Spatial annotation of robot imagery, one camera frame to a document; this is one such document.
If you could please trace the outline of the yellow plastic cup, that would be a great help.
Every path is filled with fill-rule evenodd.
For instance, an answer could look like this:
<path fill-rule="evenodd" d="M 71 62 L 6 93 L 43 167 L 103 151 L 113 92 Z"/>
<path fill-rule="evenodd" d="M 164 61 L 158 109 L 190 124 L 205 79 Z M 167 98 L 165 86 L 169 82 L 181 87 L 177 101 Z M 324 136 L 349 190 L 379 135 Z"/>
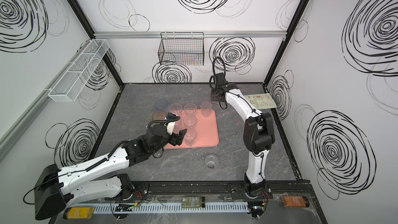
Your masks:
<path fill-rule="evenodd" d="M 152 114 L 152 120 L 157 121 L 157 120 L 166 120 L 167 119 L 167 113 L 162 110 L 157 110 Z"/>

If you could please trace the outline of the clear cup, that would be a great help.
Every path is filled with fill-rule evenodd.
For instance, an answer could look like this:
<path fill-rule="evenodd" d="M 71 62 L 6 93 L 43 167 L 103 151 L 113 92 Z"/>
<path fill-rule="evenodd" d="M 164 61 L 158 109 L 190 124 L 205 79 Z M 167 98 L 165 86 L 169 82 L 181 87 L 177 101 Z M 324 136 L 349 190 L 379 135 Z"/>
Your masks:
<path fill-rule="evenodd" d="M 200 109 L 201 109 L 201 114 L 203 117 L 207 118 L 211 115 L 212 112 L 212 108 L 213 108 L 213 104 L 210 101 L 203 101 L 200 104 Z"/>
<path fill-rule="evenodd" d="M 219 164 L 219 159 L 215 154 L 209 154 L 205 158 L 205 166 L 208 169 L 215 169 Z"/>
<path fill-rule="evenodd" d="M 175 126 L 179 127 L 181 122 L 182 122 L 181 118 L 179 120 L 175 121 Z"/>

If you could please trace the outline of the blue plastic cup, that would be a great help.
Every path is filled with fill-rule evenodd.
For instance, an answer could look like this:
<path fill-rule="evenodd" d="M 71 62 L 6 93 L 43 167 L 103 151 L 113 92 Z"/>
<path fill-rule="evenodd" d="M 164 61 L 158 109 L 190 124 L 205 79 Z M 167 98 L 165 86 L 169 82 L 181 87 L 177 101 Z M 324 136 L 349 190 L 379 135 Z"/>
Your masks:
<path fill-rule="evenodd" d="M 166 112 L 169 106 L 169 102 L 166 99 L 158 99 L 155 104 L 154 107 L 157 111 L 164 111 Z"/>

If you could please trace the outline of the clear faceted glass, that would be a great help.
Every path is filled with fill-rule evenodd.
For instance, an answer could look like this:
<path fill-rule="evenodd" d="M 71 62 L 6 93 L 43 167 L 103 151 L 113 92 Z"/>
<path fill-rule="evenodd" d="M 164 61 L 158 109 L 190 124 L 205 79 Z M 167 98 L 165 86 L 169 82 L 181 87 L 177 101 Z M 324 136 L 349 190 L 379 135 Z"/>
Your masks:
<path fill-rule="evenodd" d="M 169 112 L 176 116 L 180 116 L 182 113 L 182 110 L 183 110 L 182 106 L 178 103 L 174 103 L 174 104 L 170 105 L 170 107 L 169 107 Z"/>

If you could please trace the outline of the pink plastic tray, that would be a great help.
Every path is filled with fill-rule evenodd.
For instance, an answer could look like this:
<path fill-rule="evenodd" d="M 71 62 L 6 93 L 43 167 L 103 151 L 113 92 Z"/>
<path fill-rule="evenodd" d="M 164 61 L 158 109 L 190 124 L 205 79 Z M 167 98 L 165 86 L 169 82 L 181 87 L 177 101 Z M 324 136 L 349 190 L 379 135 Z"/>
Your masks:
<path fill-rule="evenodd" d="M 183 118 L 185 117 L 184 111 L 182 111 L 180 130 L 188 129 L 189 127 L 183 124 Z M 198 119 L 197 124 L 193 127 L 197 132 L 197 138 L 194 146 L 189 147 L 185 144 L 184 140 L 180 146 L 172 146 L 167 144 L 165 149 L 183 149 L 183 148 L 202 148 L 202 147 L 215 147 L 219 144 L 218 128 L 216 121 L 216 113 L 212 110 L 211 115 L 207 118 L 203 117 L 201 110 L 197 110 L 196 118 Z"/>

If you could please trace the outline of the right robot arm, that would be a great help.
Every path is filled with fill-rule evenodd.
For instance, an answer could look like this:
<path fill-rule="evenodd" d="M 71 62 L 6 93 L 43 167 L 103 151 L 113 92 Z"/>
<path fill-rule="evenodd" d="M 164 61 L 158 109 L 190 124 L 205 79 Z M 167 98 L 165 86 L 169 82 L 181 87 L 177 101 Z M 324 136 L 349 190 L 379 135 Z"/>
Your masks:
<path fill-rule="evenodd" d="M 265 179 L 267 155 L 275 143 L 273 117 L 256 109 L 234 83 L 226 80 L 225 73 L 213 74 L 209 79 L 211 99 L 231 106 L 244 121 L 243 141 L 249 151 L 245 173 L 246 194 L 254 198 L 268 191 Z"/>

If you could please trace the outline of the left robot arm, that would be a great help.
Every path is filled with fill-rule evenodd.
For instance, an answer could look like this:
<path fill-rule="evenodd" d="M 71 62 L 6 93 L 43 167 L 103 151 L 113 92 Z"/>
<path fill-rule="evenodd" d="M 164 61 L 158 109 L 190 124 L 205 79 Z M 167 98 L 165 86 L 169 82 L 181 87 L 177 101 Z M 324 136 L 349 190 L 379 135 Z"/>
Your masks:
<path fill-rule="evenodd" d="M 47 166 L 33 190 L 35 219 L 52 218 L 75 203 L 96 198 L 129 200 L 135 187 L 128 175 L 100 178 L 148 160 L 167 144 L 181 145 L 187 130 L 173 131 L 174 123 L 157 123 L 148 127 L 146 134 L 121 141 L 100 157 L 62 168 L 56 164 Z"/>

